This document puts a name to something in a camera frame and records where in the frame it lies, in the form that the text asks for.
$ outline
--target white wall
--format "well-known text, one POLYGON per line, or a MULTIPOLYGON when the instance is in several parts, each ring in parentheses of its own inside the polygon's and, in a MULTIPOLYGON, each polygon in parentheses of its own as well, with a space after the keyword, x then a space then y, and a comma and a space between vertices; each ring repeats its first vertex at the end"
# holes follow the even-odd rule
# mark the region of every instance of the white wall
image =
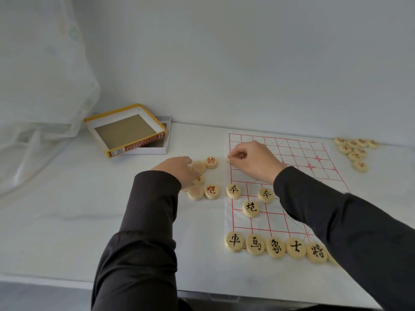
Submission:
POLYGON ((99 111, 415 147, 415 0, 73 1, 99 111))

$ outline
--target box label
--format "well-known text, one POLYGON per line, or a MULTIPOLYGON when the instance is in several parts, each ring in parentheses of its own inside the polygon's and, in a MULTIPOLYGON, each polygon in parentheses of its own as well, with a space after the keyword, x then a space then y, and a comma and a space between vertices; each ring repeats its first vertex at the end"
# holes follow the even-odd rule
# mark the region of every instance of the box label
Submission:
POLYGON ((163 138, 165 136, 166 136, 166 133, 165 132, 161 132, 161 133, 159 133, 159 134, 157 134, 157 135, 155 135, 155 136, 153 136, 151 138, 148 138, 147 140, 143 140, 143 141, 140 141, 140 142, 137 142, 137 143, 134 143, 134 144, 125 146, 123 148, 117 149, 116 151, 112 151, 112 152, 110 152, 110 156, 111 157, 114 157, 114 156, 116 156, 118 154, 122 154, 123 152, 130 151, 130 150, 132 150, 134 148, 137 148, 137 147, 146 145, 148 143, 157 141, 158 139, 163 138))

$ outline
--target black jacket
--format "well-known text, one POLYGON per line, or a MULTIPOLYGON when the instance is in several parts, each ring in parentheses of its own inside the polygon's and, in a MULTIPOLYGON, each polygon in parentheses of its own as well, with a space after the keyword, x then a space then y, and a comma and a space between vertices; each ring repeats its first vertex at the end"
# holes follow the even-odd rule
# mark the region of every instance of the black jacket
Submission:
MULTIPOLYGON (((94 311, 179 308, 173 222, 180 189, 179 181, 162 171, 135 177, 120 231, 99 262, 94 311)), ((286 212, 307 224, 384 309, 415 310, 414 229, 294 167, 276 177, 274 191, 286 212)))

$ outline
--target white table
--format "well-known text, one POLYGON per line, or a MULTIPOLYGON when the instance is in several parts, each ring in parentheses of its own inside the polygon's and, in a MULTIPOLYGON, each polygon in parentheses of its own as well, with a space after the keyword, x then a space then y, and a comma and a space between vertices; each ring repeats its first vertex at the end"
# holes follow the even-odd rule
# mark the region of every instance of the white table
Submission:
MULTIPOLYGON (((82 131, 39 175, 0 199, 0 281, 91 288, 101 253, 120 226, 134 176, 181 155, 195 160, 222 157, 223 166, 225 131, 172 124, 166 156, 112 159, 82 131)), ((384 146, 371 151, 372 171, 363 175, 333 149, 330 155, 352 193, 415 227, 412 150, 384 146)), ((224 187, 220 166, 206 176, 224 187)), ((225 194, 214 201, 192 202, 186 194, 179 195, 173 229, 179 290, 378 307, 345 271, 330 264, 225 251, 223 198, 225 194)))

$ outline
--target brown cardboard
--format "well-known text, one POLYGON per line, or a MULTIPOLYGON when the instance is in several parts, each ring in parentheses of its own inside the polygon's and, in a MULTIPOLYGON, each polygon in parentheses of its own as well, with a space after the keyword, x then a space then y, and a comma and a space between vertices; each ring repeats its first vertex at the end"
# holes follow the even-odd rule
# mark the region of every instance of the brown cardboard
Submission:
POLYGON ((139 115, 95 128, 108 148, 116 148, 155 134, 139 115))
POLYGON ((166 128, 166 136, 160 140, 154 141, 147 145, 134 148, 123 154, 135 155, 165 155, 169 147, 171 116, 155 116, 158 121, 166 128))

